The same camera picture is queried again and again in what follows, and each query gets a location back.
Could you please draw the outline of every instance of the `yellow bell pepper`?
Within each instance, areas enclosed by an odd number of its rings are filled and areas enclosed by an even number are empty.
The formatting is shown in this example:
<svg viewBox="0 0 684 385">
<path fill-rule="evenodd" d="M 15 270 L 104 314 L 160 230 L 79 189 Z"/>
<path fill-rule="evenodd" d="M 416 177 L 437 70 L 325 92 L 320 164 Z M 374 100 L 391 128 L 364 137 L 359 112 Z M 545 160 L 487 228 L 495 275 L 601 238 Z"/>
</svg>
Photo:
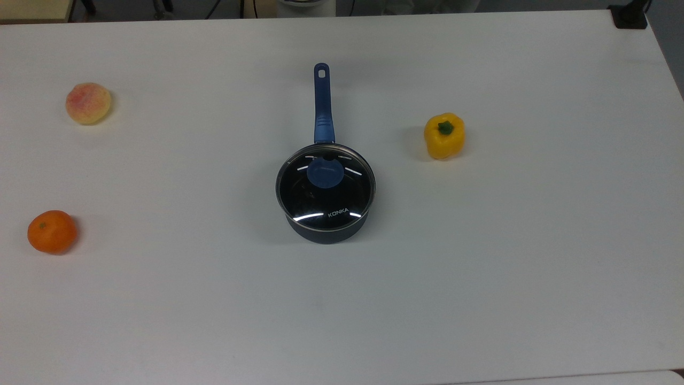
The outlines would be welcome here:
<svg viewBox="0 0 684 385">
<path fill-rule="evenodd" d="M 466 141 L 463 120 L 450 112 L 433 116 L 427 121 L 423 132 L 427 152 L 435 159 L 456 155 Z"/>
</svg>

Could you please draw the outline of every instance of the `pot lid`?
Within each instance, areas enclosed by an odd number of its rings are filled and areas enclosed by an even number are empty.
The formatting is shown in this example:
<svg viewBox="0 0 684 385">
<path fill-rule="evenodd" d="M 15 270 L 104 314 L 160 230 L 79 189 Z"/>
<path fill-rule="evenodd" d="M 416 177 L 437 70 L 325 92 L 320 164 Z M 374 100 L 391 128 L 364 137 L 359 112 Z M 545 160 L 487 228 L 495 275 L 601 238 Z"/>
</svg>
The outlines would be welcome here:
<svg viewBox="0 0 684 385">
<path fill-rule="evenodd" d="M 326 143 L 299 150 L 280 169 L 278 202 L 298 225 L 317 231 L 348 227 L 375 195 L 368 163 L 348 147 Z"/>
</svg>

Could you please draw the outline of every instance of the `floor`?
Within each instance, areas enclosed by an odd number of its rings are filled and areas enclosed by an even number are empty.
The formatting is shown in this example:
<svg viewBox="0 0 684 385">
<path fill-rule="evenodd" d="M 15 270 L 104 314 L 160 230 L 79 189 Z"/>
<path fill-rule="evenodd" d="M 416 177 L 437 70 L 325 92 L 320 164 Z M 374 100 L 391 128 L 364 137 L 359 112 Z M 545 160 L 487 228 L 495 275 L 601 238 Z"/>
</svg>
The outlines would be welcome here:
<svg viewBox="0 0 684 385">
<path fill-rule="evenodd" d="M 275 14 L 275 1 L 256 0 L 259 17 Z M 410 0 L 336 0 L 337 14 L 353 16 L 377 15 L 382 4 Z M 465 0 L 414 0 L 414 3 L 438 3 Z M 205 18 L 215 0 L 172 0 L 173 12 L 156 12 L 153 0 L 93 0 L 95 15 L 87 15 L 80 0 L 76 0 L 72 20 L 75 22 L 187 20 Z M 476 12 L 520 12 L 543 10 L 605 9 L 611 4 L 626 4 L 628 0 L 480 0 Z M 684 1 L 653 0 L 648 19 L 670 66 L 679 92 L 684 95 Z M 238 18 L 239 0 L 221 0 L 211 18 Z M 245 17 L 253 18 L 252 2 L 246 0 Z"/>
</svg>

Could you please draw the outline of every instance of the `lid rim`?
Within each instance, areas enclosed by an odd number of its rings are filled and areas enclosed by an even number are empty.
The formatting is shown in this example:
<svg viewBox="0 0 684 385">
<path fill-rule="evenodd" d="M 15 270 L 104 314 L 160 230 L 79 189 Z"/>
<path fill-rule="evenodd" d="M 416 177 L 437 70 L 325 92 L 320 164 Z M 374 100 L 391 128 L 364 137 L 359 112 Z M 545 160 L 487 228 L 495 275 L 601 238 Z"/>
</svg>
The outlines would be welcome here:
<svg viewBox="0 0 684 385">
<path fill-rule="evenodd" d="M 282 197 L 280 196 L 280 185 L 282 181 L 283 174 L 285 174 L 285 171 L 287 170 L 288 166 L 297 158 L 299 158 L 302 154 L 307 153 L 313 149 L 331 149 L 331 150 L 337 150 L 337 151 L 342 151 L 343 153 L 346 153 L 350 156 L 353 157 L 357 162 L 361 164 L 361 166 L 364 168 L 366 171 L 367 178 L 370 182 L 371 185 L 371 194 L 368 198 L 368 202 L 366 202 L 366 206 L 364 209 L 361 211 L 359 214 L 360 217 L 356 218 L 354 221 L 348 223 L 347 225 L 344 225 L 342 227 L 336 227 L 334 229 L 321 229 L 321 228 L 316 228 L 316 227 L 309 227 L 306 225 L 303 225 L 297 221 L 294 220 L 293 216 L 288 212 L 288 210 L 285 207 L 285 204 L 282 201 Z M 278 177 L 276 178 L 276 198 L 278 199 L 278 205 L 280 205 L 280 208 L 282 211 L 285 213 L 285 216 L 289 221 L 292 223 L 296 223 L 297 226 L 300 226 L 303 229 L 309 229 L 314 232 L 337 232 L 342 229 L 347 229 L 353 225 L 355 225 L 357 222 L 359 222 L 361 219 L 365 218 L 368 215 L 368 211 L 370 210 L 371 204 L 373 203 L 373 200 L 375 200 L 376 197 L 376 177 L 373 174 L 373 170 L 371 169 L 371 166 L 368 164 L 366 159 L 362 157 L 359 153 L 354 151 L 353 149 L 350 149 L 349 147 L 346 147 L 344 145 L 340 145 L 339 143 L 318 143 L 314 145 L 309 145 L 306 146 L 299 151 L 295 152 L 290 158 L 288 158 L 285 163 L 282 164 L 279 172 L 278 172 Z"/>
</svg>

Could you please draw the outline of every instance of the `peach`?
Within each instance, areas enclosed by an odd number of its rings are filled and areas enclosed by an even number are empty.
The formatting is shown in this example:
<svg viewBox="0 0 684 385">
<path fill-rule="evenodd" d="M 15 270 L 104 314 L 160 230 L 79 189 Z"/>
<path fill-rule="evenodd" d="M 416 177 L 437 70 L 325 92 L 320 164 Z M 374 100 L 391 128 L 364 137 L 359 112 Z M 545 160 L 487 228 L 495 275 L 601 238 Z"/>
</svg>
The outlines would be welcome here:
<svg viewBox="0 0 684 385">
<path fill-rule="evenodd" d="M 97 83 L 77 84 L 66 95 L 66 112 L 80 124 L 91 124 L 102 119 L 111 106 L 109 91 Z"/>
</svg>

